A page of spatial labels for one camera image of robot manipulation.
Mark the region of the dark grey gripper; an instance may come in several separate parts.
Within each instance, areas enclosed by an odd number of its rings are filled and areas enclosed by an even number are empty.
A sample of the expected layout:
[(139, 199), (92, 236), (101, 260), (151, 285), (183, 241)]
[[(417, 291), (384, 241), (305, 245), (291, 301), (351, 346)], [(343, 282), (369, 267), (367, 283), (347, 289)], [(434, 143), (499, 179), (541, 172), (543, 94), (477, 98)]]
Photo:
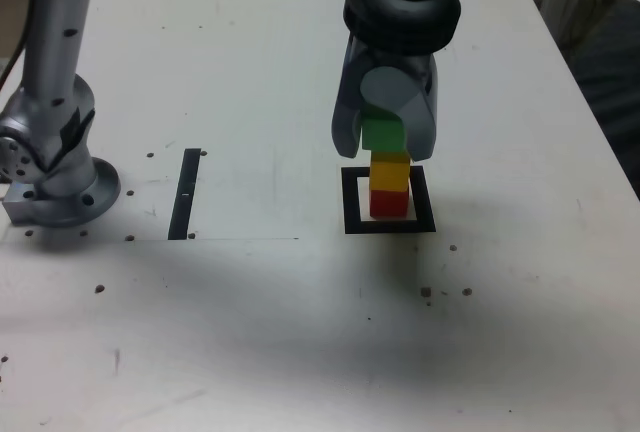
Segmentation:
[[(371, 69), (373, 63), (378, 67)], [(396, 55), (350, 35), (331, 122), (337, 153), (356, 157), (364, 105), (365, 117), (403, 127), (405, 148), (412, 160), (429, 159), (437, 135), (437, 93), (433, 55)]]

